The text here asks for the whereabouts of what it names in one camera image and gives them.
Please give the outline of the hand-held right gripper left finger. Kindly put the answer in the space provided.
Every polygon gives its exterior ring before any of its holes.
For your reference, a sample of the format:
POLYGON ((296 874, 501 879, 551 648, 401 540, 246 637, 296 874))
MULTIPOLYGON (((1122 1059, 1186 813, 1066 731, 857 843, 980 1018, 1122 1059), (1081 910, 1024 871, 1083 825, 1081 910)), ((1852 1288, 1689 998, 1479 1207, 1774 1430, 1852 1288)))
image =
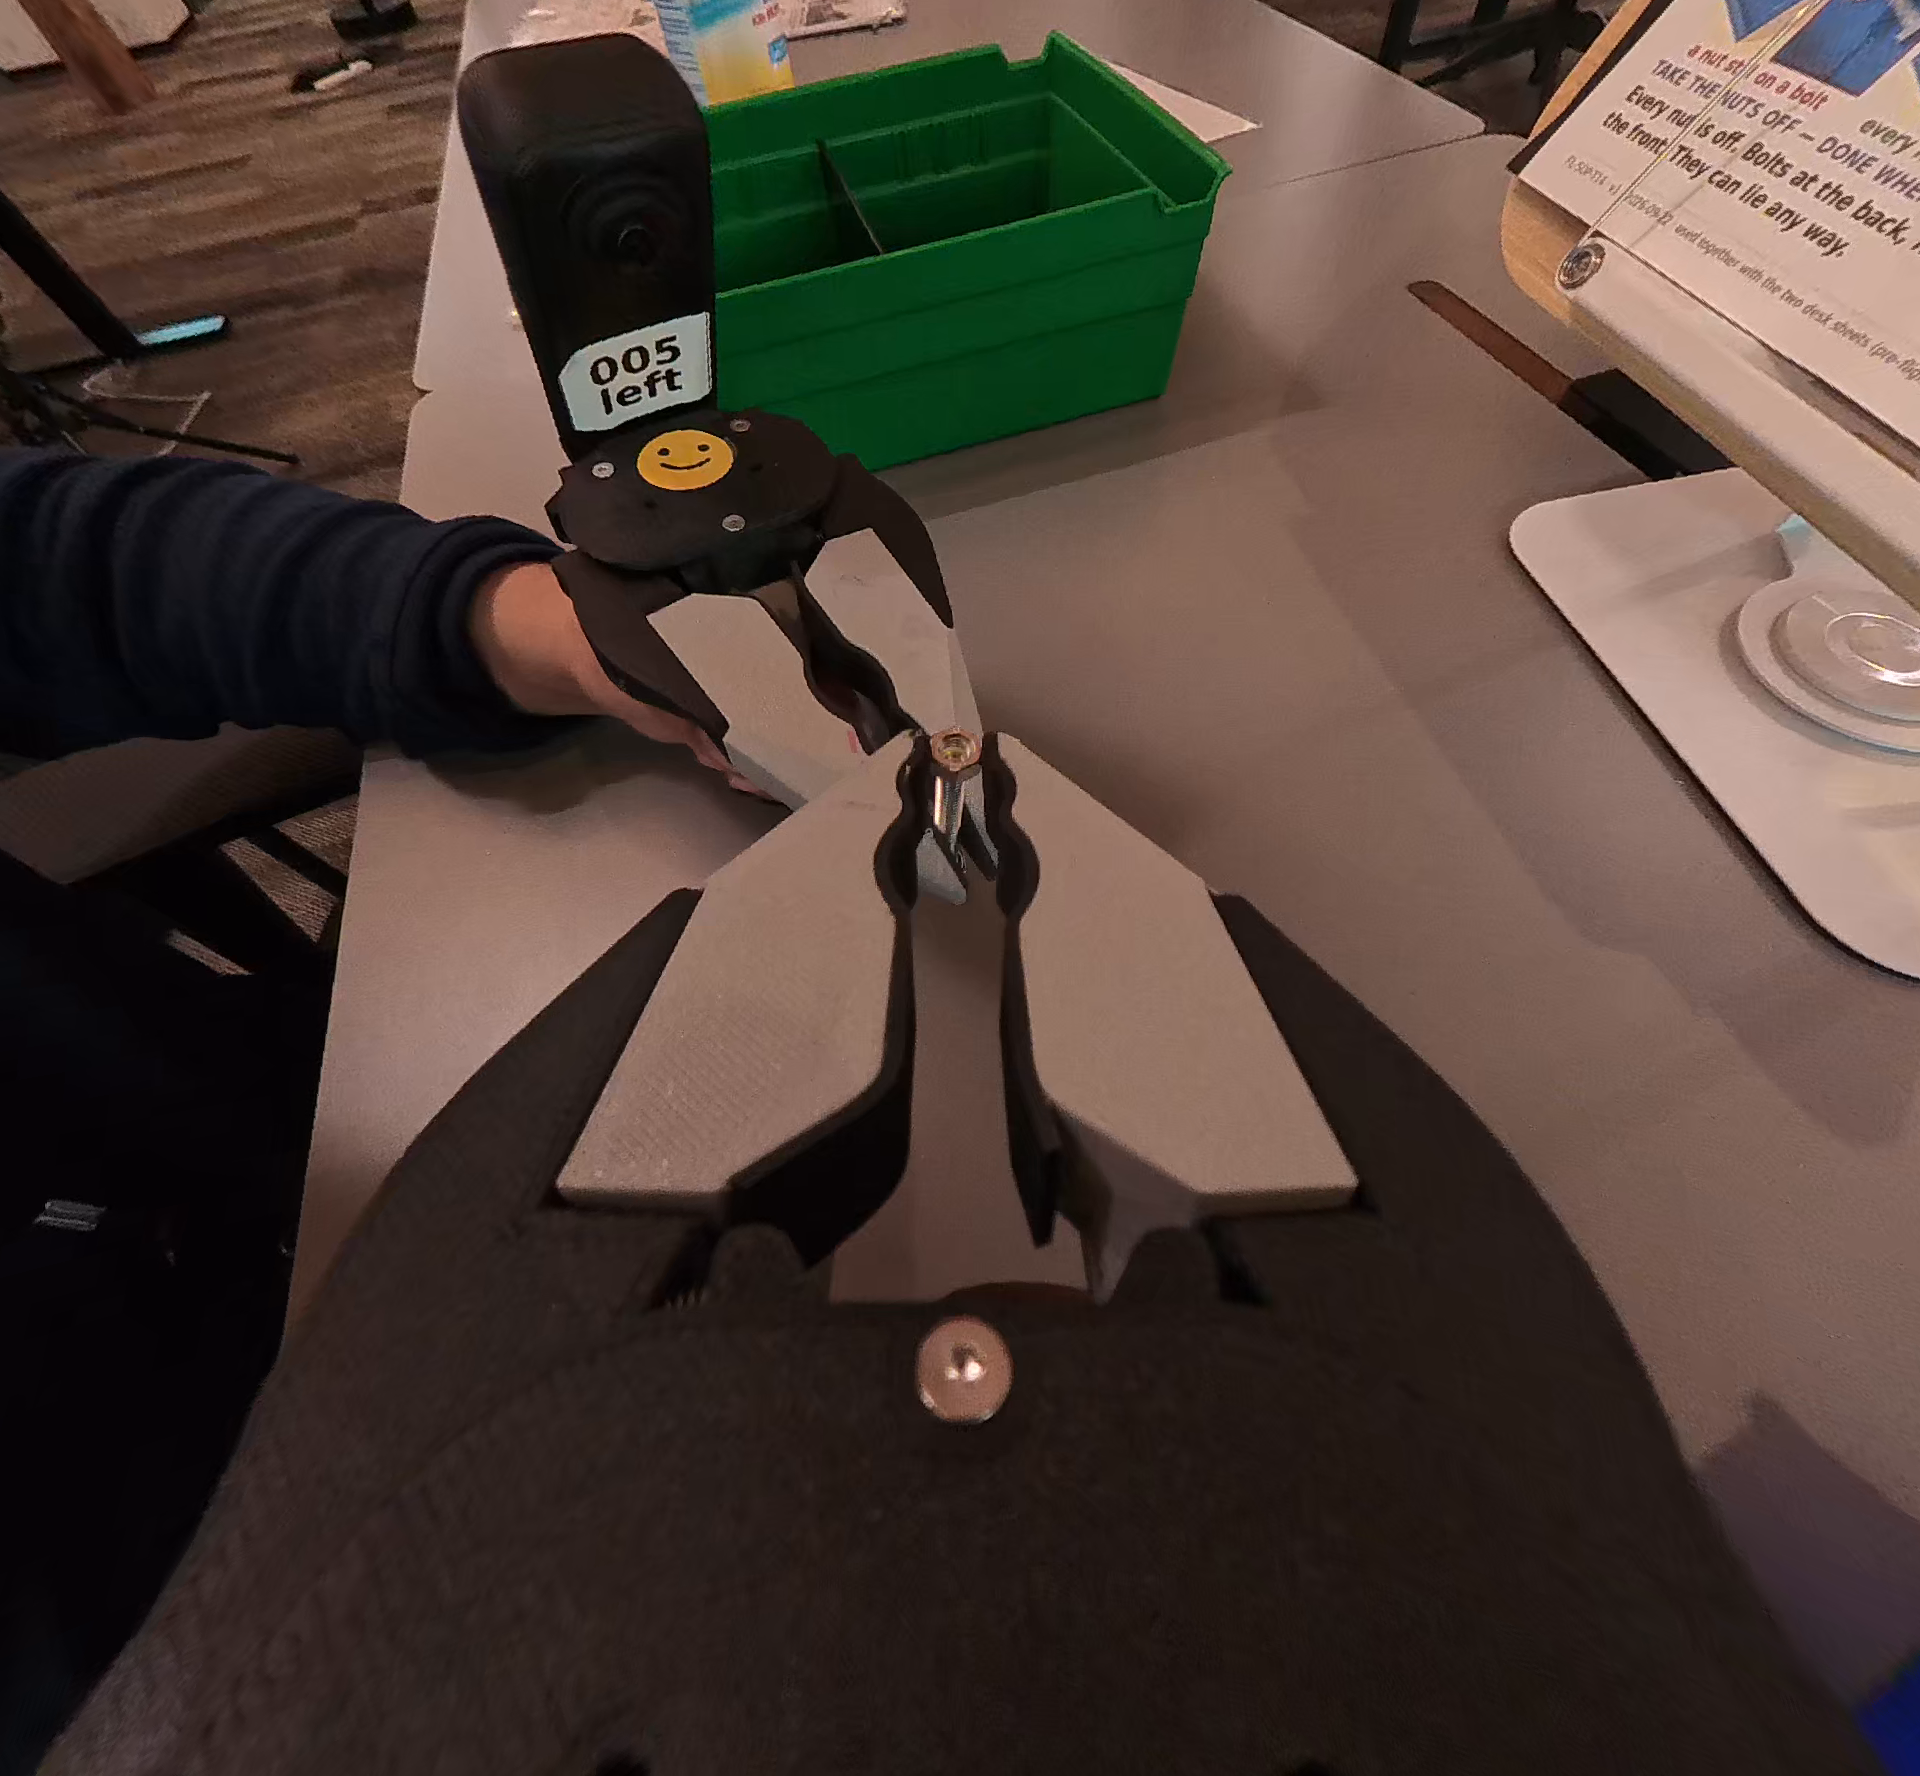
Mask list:
POLYGON ((910 1147, 920 741, 895 738, 638 930, 650 987, 561 1173, 578 1207, 828 1258, 910 1147))

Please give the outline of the black tripod legs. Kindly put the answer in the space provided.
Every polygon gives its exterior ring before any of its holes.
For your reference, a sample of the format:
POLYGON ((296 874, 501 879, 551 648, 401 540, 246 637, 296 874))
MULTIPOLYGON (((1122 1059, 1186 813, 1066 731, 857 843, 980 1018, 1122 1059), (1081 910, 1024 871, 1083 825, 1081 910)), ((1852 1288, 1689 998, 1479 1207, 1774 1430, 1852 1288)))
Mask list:
POLYGON ((105 455, 115 460, 163 460, 197 452, 277 472, 300 469, 296 452, 207 433, 200 422, 211 403, 208 393, 163 395, 139 383, 150 364, 207 350, 232 337, 171 357, 139 357, 134 331, 155 324, 136 325, 123 320, 11 196, 2 198, 2 255, 31 294, 45 302, 80 342, 75 352, 35 366, 18 363, 13 344, 5 342, 6 443, 48 446, 75 457, 105 455))

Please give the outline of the grey office chair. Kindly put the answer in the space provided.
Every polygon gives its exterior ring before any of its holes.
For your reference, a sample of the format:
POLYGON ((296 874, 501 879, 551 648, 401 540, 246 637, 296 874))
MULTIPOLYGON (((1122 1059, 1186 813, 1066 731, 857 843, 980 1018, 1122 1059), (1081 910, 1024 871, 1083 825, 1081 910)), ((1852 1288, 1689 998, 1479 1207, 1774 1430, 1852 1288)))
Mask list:
POLYGON ((359 790, 362 751, 337 732, 238 731, 138 740, 5 774, 2 850, 45 881, 92 890, 173 948, 251 977, 323 987, 335 924, 307 938, 227 856, 251 843, 334 905, 348 890, 284 825, 359 790))

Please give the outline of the black phone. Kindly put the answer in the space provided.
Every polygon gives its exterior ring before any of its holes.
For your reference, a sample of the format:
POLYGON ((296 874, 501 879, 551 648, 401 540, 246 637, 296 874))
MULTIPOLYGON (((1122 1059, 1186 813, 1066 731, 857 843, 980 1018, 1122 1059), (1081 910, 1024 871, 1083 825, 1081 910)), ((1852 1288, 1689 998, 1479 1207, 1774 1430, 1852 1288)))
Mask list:
POLYGON ((1650 481, 1709 476, 1731 464, 1618 368, 1570 382, 1557 407, 1650 481))

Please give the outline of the metal bolt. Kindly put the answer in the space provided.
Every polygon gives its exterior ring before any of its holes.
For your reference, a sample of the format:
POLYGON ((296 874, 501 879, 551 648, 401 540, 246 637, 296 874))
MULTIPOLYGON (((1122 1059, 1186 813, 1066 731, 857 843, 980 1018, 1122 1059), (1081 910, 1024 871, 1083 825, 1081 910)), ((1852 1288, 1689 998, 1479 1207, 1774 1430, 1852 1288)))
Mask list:
POLYGON ((977 762, 948 765, 934 760, 925 777, 925 830, 917 846, 917 888, 923 899, 961 907, 969 901, 965 827, 977 762))

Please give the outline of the white stand base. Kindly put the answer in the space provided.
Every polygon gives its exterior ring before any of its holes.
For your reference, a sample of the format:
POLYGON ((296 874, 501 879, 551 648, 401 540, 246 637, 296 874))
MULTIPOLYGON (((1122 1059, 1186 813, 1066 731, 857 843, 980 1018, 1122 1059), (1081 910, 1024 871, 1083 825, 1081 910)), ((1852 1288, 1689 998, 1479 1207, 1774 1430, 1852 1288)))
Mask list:
POLYGON ((1916 607, 1736 469, 1546 502, 1509 544, 1810 922, 1918 979, 1916 607))

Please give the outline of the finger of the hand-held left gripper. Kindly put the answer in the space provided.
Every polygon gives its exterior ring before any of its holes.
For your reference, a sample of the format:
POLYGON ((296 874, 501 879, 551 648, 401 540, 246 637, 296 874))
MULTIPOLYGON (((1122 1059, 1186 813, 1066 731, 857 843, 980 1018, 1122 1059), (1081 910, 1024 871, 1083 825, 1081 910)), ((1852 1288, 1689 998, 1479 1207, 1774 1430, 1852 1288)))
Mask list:
POLYGON ((828 675, 871 704, 890 732, 983 732, 923 527, 863 527, 826 539, 807 567, 807 624, 828 675))
POLYGON ((917 758, 913 722, 874 653, 792 586, 797 637, 755 596, 688 594, 646 614, 646 628, 717 713, 733 774, 800 808, 851 777, 880 750, 917 758))

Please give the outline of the green plastic bin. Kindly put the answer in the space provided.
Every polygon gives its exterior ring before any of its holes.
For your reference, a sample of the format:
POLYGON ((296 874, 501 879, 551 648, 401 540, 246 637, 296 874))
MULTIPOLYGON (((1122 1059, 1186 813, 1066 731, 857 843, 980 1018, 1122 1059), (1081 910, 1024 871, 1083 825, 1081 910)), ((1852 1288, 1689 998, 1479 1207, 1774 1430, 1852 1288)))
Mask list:
POLYGON ((707 112, 717 398, 882 472, 1160 398, 1227 159, 1062 34, 707 112))

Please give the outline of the person's dark clothing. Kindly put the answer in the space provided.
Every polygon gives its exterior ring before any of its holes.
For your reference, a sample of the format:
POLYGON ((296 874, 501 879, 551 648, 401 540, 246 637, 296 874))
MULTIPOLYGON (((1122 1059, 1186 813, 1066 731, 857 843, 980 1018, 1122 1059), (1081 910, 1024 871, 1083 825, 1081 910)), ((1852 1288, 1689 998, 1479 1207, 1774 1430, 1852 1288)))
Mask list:
POLYGON ((5 857, 2 1762, 132 1641, 275 1359, 328 981, 5 857))

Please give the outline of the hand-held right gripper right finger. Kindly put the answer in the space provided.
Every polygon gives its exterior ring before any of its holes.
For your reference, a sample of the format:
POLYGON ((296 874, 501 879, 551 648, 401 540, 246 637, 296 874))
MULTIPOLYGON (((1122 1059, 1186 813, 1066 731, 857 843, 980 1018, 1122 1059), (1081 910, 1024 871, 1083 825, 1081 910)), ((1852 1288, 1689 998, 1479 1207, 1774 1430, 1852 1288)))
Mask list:
POLYGON ((983 785, 1005 1127, 1035 1243, 1069 1225, 1109 1300, 1151 1234, 1350 1206, 1354 1163, 1212 888, 1007 732, 983 785))

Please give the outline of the person's left hand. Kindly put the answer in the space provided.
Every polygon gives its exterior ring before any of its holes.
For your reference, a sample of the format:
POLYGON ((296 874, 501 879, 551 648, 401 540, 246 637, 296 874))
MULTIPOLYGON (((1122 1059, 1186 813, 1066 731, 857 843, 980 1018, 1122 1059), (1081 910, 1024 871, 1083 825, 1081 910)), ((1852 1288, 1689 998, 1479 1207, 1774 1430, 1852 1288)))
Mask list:
POLYGON ((516 564, 487 578, 468 610, 474 653, 501 696, 543 718, 601 718, 689 753, 737 795, 763 801, 699 724, 623 693, 599 664, 554 564, 516 564))

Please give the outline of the brown flat strip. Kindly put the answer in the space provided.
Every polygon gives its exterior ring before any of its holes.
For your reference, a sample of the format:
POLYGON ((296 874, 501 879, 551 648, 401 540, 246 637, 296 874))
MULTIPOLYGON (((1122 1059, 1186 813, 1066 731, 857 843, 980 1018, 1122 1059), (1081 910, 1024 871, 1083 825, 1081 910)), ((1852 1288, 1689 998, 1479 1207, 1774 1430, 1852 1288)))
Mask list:
POLYGON ((1432 278, 1411 280, 1407 291, 1532 393, 1565 414, 1572 411, 1574 376, 1557 368, 1549 357, 1530 348, 1514 331, 1478 309, 1473 302, 1432 278))

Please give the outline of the person's left forearm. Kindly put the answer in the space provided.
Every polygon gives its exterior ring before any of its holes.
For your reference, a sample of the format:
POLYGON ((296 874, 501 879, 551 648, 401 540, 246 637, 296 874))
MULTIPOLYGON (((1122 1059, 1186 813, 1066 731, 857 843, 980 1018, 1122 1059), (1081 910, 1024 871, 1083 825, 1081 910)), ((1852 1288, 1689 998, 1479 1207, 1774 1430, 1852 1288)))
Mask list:
POLYGON ((514 753, 468 631, 482 586, 557 546, 516 523, 200 458, 2 452, 2 750, 53 760, 223 726, 406 755, 514 753))

